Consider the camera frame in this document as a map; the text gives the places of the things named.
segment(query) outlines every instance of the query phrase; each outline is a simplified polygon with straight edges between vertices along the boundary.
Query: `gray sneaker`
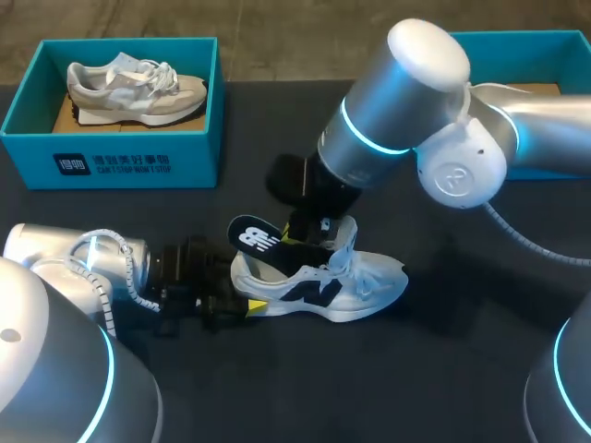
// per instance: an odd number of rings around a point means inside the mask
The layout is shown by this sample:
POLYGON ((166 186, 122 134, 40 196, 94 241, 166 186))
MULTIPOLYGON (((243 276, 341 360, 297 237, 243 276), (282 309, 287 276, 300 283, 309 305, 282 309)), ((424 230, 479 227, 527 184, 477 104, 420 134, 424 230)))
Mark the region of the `gray sneaker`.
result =
POLYGON ((81 125, 122 121, 169 125, 197 111, 207 97, 201 78, 179 76, 167 63, 121 53, 100 67, 72 63, 67 90, 79 108, 81 125))

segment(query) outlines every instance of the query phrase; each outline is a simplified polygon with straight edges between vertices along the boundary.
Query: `gray floor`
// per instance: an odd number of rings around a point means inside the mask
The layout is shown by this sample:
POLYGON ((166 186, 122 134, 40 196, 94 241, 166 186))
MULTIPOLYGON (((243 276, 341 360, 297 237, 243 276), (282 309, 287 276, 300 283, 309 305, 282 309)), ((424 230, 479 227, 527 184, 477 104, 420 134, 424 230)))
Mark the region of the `gray floor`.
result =
POLYGON ((0 84, 20 81, 41 39, 141 36, 217 36, 228 79, 353 78, 408 17, 591 36, 591 0, 0 0, 0 84))

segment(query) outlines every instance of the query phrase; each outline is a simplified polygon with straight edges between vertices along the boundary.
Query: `shoe box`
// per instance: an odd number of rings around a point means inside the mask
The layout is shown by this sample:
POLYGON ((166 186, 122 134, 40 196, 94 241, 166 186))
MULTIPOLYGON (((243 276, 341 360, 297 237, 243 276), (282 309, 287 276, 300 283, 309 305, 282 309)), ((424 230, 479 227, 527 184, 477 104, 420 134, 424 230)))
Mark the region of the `shoe box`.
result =
POLYGON ((0 138, 29 189, 215 187, 223 97, 215 38, 43 41, 0 138), (80 126, 67 96, 67 67, 104 66, 122 52, 206 80, 205 107, 194 118, 165 127, 80 126))

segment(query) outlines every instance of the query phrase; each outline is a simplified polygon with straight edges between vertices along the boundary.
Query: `white sneaker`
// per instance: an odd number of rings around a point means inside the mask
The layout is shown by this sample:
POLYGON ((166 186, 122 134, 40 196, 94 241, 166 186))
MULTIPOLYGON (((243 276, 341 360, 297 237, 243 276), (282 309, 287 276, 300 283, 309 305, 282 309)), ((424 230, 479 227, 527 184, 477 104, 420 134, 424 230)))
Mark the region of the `white sneaker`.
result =
POLYGON ((355 220, 343 218, 335 240, 326 245, 334 251, 328 264, 303 266, 291 277, 238 252, 232 262, 232 283, 244 296, 269 302, 260 313, 264 317, 297 311, 313 312, 334 322, 367 317, 400 297, 408 277, 403 264, 394 258, 355 251, 356 234, 355 220))
POLYGON ((67 90, 79 109, 81 125, 122 121, 169 125, 196 112, 207 97, 201 78, 179 76, 167 63, 123 53, 106 66, 72 63, 67 90))

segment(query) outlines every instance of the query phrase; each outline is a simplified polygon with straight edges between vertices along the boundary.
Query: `black table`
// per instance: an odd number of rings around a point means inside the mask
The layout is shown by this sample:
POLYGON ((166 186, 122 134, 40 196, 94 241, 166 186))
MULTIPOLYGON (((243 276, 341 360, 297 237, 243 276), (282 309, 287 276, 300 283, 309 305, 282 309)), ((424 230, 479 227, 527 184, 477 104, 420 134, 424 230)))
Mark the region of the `black table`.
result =
MULTIPOLYGON (((215 190, 29 192, 0 150, 0 238, 18 222, 109 227, 157 250, 190 233, 222 243, 237 214, 282 225, 289 208, 268 195, 263 175, 277 153, 313 149, 349 85, 228 84, 215 190), (151 216, 139 219, 138 208, 151 216)), ((0 116, 14 92, 0 89, 0 116)), ((589 196, 588 181, 520 182, 493 203, 532 240, 588 257, 589 196)), ((591 273, 523 250, 483 210, 432 202, 412 159, 353 215, 357 248, 397 257, 411 274, 386 311, 343 325, 277 317, 215 335, 187 319, 172 341, 125 331, 163 392, 164 443, 527 441, 528 369, 591 273)))

